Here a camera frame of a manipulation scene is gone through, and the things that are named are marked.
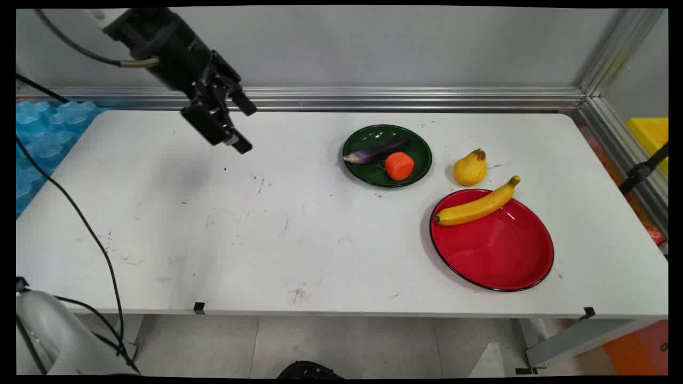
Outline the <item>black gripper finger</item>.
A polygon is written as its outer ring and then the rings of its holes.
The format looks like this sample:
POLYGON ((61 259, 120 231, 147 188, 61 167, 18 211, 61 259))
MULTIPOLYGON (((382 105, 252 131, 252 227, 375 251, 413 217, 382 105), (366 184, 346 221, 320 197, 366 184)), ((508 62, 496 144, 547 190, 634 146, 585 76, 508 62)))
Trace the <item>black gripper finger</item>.
POLYGON ((251 142, 236 129, 224 105, 212 107, 207 102, 193 101, 180 113, 213 146, 225 144, 242 155, 253 148, 251 142))
POLYGON ((246 116, 251 116, 258 111, 258 107, 247 97, 241 85, 230 85, 227 96, 246 116))

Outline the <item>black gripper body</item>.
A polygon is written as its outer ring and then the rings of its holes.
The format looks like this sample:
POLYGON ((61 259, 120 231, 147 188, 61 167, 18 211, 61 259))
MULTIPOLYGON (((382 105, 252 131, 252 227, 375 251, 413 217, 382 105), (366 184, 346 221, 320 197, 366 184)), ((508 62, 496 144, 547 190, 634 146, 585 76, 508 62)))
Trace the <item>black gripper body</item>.
POLYGON ((129 8, 104 32, 122 42, 134 59, 156 59, 147 70, 190 102, 226 107, 230 98, 242 107, 241 76, 168 7, 129 8))

